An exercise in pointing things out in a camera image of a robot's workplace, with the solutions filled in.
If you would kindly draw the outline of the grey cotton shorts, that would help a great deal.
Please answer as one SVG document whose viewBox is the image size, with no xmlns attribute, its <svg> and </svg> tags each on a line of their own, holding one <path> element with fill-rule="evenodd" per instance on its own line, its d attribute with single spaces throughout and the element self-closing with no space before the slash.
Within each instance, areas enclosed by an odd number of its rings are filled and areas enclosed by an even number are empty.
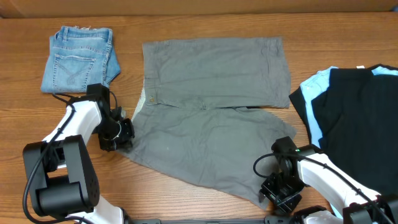
<svg viewBox="0 0 398 224">
<path fill-rule="evenodd" d="M 278 37 L 191 39 L 143 45 L 144 87 L 121 154 L 260 208 L 254 161 L 295 129 L 269 112 L 288 108 L 291 79 Z"/>
</svg>

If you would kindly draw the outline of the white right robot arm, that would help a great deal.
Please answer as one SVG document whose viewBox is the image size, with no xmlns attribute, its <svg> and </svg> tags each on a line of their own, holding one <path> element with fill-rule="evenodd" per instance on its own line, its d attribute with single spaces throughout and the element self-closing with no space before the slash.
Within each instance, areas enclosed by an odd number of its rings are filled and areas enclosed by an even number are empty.
<svg viewBox="0 0 398 224">
<path fill-rule="evenodd" d="M 361 185 L 315 145 L 297 147 L 287 136 L 277 139 L 271 151 L 280 170 L 263 176 L 259 200 L 268 199 L 276 211 L 265 223 L 397 223 L 396 195 Z M 305 187 L 317 190 L 335 211 L 322 206 L 296 211 Z"/>
</svg>

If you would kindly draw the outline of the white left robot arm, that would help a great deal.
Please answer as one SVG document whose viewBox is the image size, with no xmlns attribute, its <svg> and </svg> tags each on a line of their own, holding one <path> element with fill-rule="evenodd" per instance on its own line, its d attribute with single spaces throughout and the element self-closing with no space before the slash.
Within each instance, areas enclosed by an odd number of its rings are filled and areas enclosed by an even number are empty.
<svg viewBox="0 0 398 224">
<path fill-rule="evenodd" d="M 129 147 L 134 128 L 120 106 L 110 107 L 109 88 L 100 83 L 88 85 L 86 95 L 55 93 L 66 104 L 58 126 L 42 141 L 27 144 L 23 159 L 27 183 L 22 208 L 33 223 L 30 202 L 40 217 L 50 223 L 132 223 L 120 207 L 111 205 L 100 194 L 100 185 L 86 145 L 97 134 L 104 151 Z"/>
</svg>

